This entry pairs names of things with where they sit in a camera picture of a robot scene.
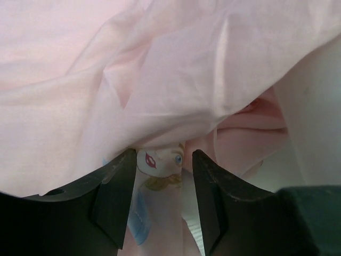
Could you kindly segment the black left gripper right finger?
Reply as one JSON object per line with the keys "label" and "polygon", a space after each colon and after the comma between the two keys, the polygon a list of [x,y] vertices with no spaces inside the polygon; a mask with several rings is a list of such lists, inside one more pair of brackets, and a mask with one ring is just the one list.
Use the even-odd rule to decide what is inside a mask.
{"label": "black left gripper right finger", "polygon": [[258,188],[192,154],[206,255],[340,255],[340,186]]}

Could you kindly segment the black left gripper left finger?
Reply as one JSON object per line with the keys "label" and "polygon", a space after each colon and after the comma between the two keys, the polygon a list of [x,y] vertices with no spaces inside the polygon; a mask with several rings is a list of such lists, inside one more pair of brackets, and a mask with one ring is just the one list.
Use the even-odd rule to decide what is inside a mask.
{"label": "black left gripper left finger", "polygon": [[1,194],[1,255],[117,255],[123,248],[136,151],[46,195]]}

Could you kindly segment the pink printed pillowcase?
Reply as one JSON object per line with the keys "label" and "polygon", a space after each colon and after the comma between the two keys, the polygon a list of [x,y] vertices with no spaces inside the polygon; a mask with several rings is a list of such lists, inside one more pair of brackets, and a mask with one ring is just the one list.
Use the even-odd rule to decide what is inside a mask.
{"label": "pink printed pillowcase", "polygon": [[1,1],[1,192],[44,195],[135,148],[123,255],[199,255],[185,171],[240,177],[289,138],[274,86],[340,37],[340,1]]}

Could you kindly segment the white pillow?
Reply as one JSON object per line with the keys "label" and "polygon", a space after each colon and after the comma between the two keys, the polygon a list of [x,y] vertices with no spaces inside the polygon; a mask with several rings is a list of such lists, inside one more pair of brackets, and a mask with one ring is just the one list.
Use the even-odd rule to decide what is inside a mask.
{"label": "white pillow", "polygon": [[314,50],[274,86],[290,143],[264,163],[255,183],[340,184],[340,37]]}

